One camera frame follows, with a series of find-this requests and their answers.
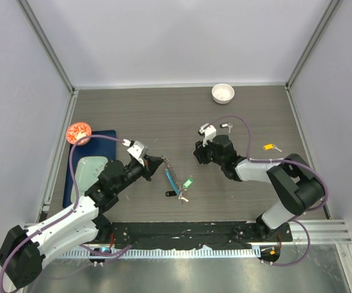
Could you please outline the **large keyring with small rings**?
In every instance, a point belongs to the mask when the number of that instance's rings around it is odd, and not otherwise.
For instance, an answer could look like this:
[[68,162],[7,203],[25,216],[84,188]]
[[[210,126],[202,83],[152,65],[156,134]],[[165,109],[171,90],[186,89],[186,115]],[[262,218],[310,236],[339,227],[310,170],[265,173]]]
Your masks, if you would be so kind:
[[174,191],[177,193],[178,199],[180,200],[183,196],[183,188],[179,182],[178,177],[175,174],[174,168],[172,167],[169,159],[166,156],[162,156],[163,164],[165,166],[165,173],[167,174],[168,180],[171,183]]

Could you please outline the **key with green tag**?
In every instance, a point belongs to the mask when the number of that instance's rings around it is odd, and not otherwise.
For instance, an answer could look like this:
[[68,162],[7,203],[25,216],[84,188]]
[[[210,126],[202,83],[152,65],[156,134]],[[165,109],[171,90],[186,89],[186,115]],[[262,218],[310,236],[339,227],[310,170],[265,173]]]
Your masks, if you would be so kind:
[[193,179],[189,178],[187,179],[182,185],[181,185],[181,192],[186,192],[187,189],[193,184]]

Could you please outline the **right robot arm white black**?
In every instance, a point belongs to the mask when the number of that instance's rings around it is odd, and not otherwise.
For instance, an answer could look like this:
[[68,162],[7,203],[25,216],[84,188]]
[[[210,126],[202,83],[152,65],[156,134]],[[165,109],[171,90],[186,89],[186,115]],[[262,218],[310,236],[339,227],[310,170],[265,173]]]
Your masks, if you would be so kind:
[[263,241],[272,240],[278,229],[308,210],[324,204],[328,188],[318,173],[301,156],[290,154],[281,159],[255,160],[238,155],[227,135],[195,143],[193,152],[199,164],[220,166],[225,177],[237,182],[270,183],[278,201],[256,219],[256,234]]

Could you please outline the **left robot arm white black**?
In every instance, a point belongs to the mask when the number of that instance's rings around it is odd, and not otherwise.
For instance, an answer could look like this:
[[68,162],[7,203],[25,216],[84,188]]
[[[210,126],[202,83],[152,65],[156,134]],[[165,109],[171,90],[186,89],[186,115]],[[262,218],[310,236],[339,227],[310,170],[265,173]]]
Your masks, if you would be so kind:
[[103,214],[136,180],[150,181],[163,161],[163,157],[149,155],[142,161],[131,158],[127,165],[109,161],[97,181],[75,203],[26,229],[19,225],[11,228],[0,248],[0,291],[4,291],[5,276],[19,290],[68,250],[91,241],[105,243],[110,236],[110,222]]

